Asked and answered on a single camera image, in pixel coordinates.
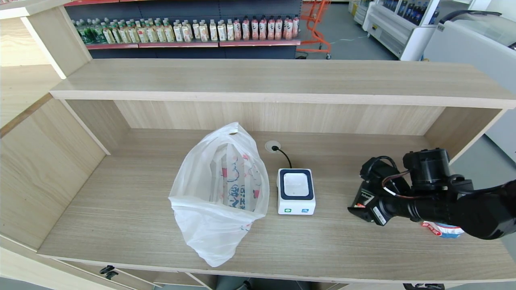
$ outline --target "orange shopping cart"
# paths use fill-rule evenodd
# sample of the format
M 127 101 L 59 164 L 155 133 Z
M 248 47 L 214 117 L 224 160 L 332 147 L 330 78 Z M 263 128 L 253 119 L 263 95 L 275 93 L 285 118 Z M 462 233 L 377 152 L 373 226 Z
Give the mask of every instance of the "orange shopping cart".
M 311 39 L 301 41 L 301 45 L 319 43 L 319 49 L 297 49 L 297 51 L 326 53 L 326 59 L 331 59 L 331 44 L 324 40 L 324 35 L 321 32 L 317 31 L 317 24 L 323 20 L 323 15 L 330 2 L 330 0 L 314 0 L 311 4 L 303 4 L 303 8 L 310 7 L 309 9 L 303 9 L 301 20 L 307 21 L 307 29 L 311 31 Z

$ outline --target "small box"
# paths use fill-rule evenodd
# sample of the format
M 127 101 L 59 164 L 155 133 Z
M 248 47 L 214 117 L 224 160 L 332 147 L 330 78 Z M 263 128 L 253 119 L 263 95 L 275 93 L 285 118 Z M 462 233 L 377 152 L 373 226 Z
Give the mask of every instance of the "small box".
M 310 169 L 278 170 L 278 214 L 313 215 L 315 192 Z

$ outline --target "white plastic bag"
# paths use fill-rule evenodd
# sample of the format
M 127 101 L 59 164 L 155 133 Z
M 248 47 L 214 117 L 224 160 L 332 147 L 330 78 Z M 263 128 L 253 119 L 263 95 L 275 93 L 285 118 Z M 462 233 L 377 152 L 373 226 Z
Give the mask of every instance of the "white plastic bag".
M 231 259 L 269 204 L 254 139 L 238 122 L 208 134 L 183 160 L 169 200 L 187 245 L 212 267 Z

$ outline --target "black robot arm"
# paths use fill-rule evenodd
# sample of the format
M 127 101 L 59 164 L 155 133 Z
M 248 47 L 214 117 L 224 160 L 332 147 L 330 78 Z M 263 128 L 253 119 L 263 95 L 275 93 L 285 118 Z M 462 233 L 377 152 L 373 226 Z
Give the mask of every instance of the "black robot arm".
M 407 170 L 400 172 L 387 156 L 366 162 L 360 171 L 364 182 L 348 210 L 378 225 L 402 216 L 461 227 L 481 239 L 516 231 L 516 180 L 474 190 L 471 180 L 450 174 L 444 149 L 407 153 L 403 164 Z M 412 186 L 403 178 L 406 174 Z

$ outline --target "wooden desk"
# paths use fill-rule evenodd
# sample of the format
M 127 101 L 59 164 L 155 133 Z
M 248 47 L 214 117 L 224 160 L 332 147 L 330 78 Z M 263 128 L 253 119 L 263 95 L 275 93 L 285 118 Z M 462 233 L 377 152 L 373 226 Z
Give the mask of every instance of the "wooden desk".
M 99 164 L 38 253 L 99 266 L 328 282 L 516 278 L 516 265 L 498 240 L 442 239 L 408 219 L 379 227 L 348 213 L 362 164 L 381 154 L 400 164 L 406 152 L 429 147 L 422 136 L 251 132 L 269 173 L 268 214 L 253 224 L 233 258 L 211 268 L 184 243 L 168 201 L 184 156 L 207 133 L 131 130 L 118 151 Z M 312 169 L 313 216 L 277 214 L 275 180 L 286 159 L 265 150 L 272 139 L 294 167 Z
M 130 68 L 139 74 L 120 74 Z M 220 68 L 224 75 L 216 73 Z M 270 68 L 283 70 L 267 75 Z M 402 218 L 378 227 L 346 210 L 370 157 L 389 155 L 401 164 L 411 150 L 442 147 L 454 160 L 516 107 L 513 95 L 471 66 L 94 60 L 51 94 L 55 99 L 2 138 L 2 158 L 27 164 L 2 162 L 11 174 L 2 182 L 31 182 L 23 190 L 2 187 L 3 198 L 17 206 L 0 211 L 8 226 L 0 234 L 40 255 L 96 277 L 114 265 L 120 274 L 113 283 L 138 290 L 213 289 L 217 275 L 375 284 L 516 280 L 516 265 L 499 240 L 440 239 Z M 232 259 L 210 268 L 185 245 L 167 196 L 186 153 L 232 121 L 257 141 L 269 173 L 269 212 Z M 282 143 L 294 166 L 313 170 L 314 216 L 276 214 L 276 172 L 286 160 L 265 152 L 270 139 Z M 77 152 L 79 144 L 87 148 Z M 80 174 L 71 175 L 75 170 Z M 51 214 L 36 214 L 48 208 Z

